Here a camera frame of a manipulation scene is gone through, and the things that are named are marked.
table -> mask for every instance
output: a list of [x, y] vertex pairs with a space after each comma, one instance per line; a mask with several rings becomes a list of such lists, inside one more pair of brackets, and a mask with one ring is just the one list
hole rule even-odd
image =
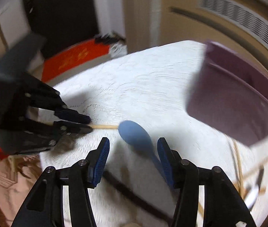
[[[220, 166], [236, 180], [232, 146], [219, 131], [188, 116], [185, 105], [203, 60], [205, 46], [183, 41], [145, 51], [88, 69], [54, 88], [61, 93], [69, 108], [91, 116], [94, 124], [119, 124], [123, 120], [139, 123], [156, 145], [165, 137], [171, 149], [182, 158], [204, 168]], [[42, 110], [41, 120], [55, 121], [52, 113]], [[121, 139], [117, 130], [95, 130], [80, 136], [64, 137], [53, 151], [41, 153], [43, 169], [68, 167], [95, 149], [102, 137], [110, 140], [106, 168], [137, 195], [173, 216], [176, 200], [152, 162], [137, 155]], [[251, 148], [239, 144], [243, 172], [268, 156], [268, 138]], [[257, 174], [246, 185], [253, 185]], [[263, 186], [265, 195], [258, 198], [252, 215], [260, 226], [268, 215], [268, 164]], [[92, 210], [98, 227], [118, 227], [135, 222], [144, 227], [167, 226], [166, 223], [135, 207], [105, 180], [89, 189]], [[70, 222], [68, 193], [64, 190], [64, 217]], [[204, 189], [199, 200], [204, 205]], [[202, 217], [198, 214], [198, 226]]]

white wall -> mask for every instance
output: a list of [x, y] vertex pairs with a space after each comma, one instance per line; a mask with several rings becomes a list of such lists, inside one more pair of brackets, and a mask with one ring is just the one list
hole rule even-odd
[[126, 38], [122, 0], [107, 0], [112, 32]]
[[30, 32], [22, 0], [0, 0], [0, 25], [9, 47]]
[[109, 7], [107, 0], [94, 0], [97, 22], [100, 34], [105, 35], [111, 32]]

purple container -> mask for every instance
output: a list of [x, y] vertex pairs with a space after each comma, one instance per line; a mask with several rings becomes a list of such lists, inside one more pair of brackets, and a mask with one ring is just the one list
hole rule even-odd
[[230, 49], [208, 42], [187, 113], [253, 145], [268, 136], [268, 78]]

wooden skewer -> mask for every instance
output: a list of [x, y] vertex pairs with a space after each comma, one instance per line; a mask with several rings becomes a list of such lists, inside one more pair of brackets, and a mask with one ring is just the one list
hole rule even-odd
[[[53, 125], [53, 122], [46, 122], [44, 124]], [[118, 129], [118, 125], [88, 125], [92, 129]]]
[[[268, 163], [268, 156], [266, 158], [264, 158], [264, 160], [262, 160], [257, 166], [255, 166], [254, 168], [252, 168], [251, 170], [249, 170], [247, 173], [245, 173], [243, 175], [243, 180], [246, 180], [247, 178], [249, 178], [251, 175], [255, 174], [256, 172], [259, 171], [260, 167], [264, 166], [265, 164]], [[234, 182], [233, 183], [234, 187], [238, 190], [239, 189], [239, 183], [238, 182]]]
[[118, 129], [118, 125], [89, 125], [92, 129]]
[[264, 195], [265, 193], [266, 193], [266, 187], [263, 186], [263, 187], [261, 187], [260, 190], [259, 190], [259, 195]]
[[136, 223], [130, 223], [130, 224], [125, 225], [124, 227], [140, 227], [140, 225]]
[[241, 158], [240, 153], [238, 149], [237, 142], [233, 140], [236, 156], [237, 156], [237, 162], [238, 162], [238, 171], [239, 171], [239, 183], [240, 183], [240, 196], [243, 199], [244, 198], [244, 185], [243, 185], [243, 173], [242, 173], [242, 165], [241, 165]]

air vent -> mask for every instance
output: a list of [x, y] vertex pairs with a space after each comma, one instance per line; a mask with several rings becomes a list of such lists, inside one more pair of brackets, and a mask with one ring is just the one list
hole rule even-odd
[[199, 7], [234, 23], [268, 49], [268, 21], [232, 0], [200, 0]]

